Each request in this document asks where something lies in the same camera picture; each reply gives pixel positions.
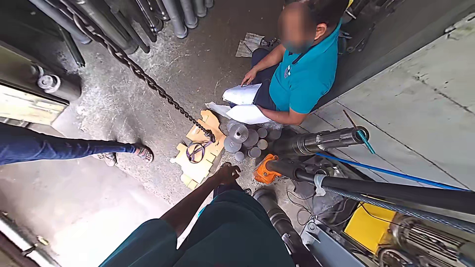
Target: metal chain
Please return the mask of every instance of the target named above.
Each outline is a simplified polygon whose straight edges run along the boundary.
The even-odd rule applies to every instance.
[[[117,61],[124,65],[127,65],[130,71],[132,71],[132,73],[135,74],[135,76],[137,76],[139,79],[145,81],[145,83],[151,90],[156,91],[159,96],[165,98],[167,102],[173,105],[173,107],[177,109],[181,114],[183,114],[185,118],[189,119],[189,121],[191,121],[200,130],[202,130],[205,136],[208,137],[211,142],[214,143],[216,141],[216,137],[214,136],[211,130],[205,129],[197,120],[193,118],[193,116],[191,116],[187,111],[185,111],[185,109],[181,107],[180,104],[178,104],[178,102],[176,102],[169,94],[167,94],[167,92],[162,87],[160,87],[152,77],[146,74],[145,71],[137,63],[130,59],[130,57],[128,57],[127,54],[120,47],[118,47],[109,37],[107,37],[98,25],[96,25],[91,19],[89,19],[89,17],[84,16],[81,11],[79,11],[68,0],[61,0],[61,2],[65,6],[67,6],[69,11],[73,13],[74,23],[82,32],[84,32],[84,34],[86,34],[89,38],[105,47],[109,51],[109,53],[115,59],[117,59]]]

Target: sandal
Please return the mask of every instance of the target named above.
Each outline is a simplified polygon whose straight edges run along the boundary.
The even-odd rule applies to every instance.
[[[134,154],[139,156],[145,163],[151,163],[153,161],[153,152],[150,148],[141,143],[135,143],[133,146],[136,149]]]

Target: blue rod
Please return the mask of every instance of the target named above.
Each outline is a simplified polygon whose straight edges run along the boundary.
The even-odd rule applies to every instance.
[[[390,170],[381,169],[381,168],[378,168],[378,167],[373,167],[373,166],[369,166],[369,165],[366,165],[366,164],[361,164],[361,163],[358,163],[358,162],[352,162],[352,161],[340,159],[340,158],[337,158],[337,157],[327,156],[327,155],[322,154],[322,153],[315,153],[315,154],[318,155],[318,156],[324,157],[324,158],[336,160],[336,161],[339,161],[339,162],[348,163],[348,164],[351,164],[351,165],[363,167],[363,168],[370,169],[370,170],[377,171],[377,172],[382,172],[382,173],[398,176],[398,177],[408,179],[408,180],[412,180],[412,181],[418,181],[418,182],[421,182],[421,183],[430,184],[430,185],[437,186],[437,187],[444,188],[444,189],[471,191],[471,190],[467,190],[467,189],[447,185],[447,184],[444,184],[444,183],[439,183],[439,182],[436,182],[436,181],[430,181],[430,180],[422,179],[422,178],[419,178],[419,177],[403,174],[403,173],[400,173],[400,172],[393,172],[393,171],[390,171]]]

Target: man's hand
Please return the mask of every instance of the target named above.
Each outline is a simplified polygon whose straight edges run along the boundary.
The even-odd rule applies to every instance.
[[[234,182],[239,177],[239,172],[241,172],[241,169],[238,166],[232,166],[226,162],[210,178],[219,182],[219,184],[228,184]]]
[[[244,85],[244,83],[246,85],[251,84],[252,80],[256,78],[256,75],[257,75],[257,70],[255,70],[254,68],[249,70],[249,72],[246,73],[246,75],[244,76],[244,79],[241,82],[241,87]]]

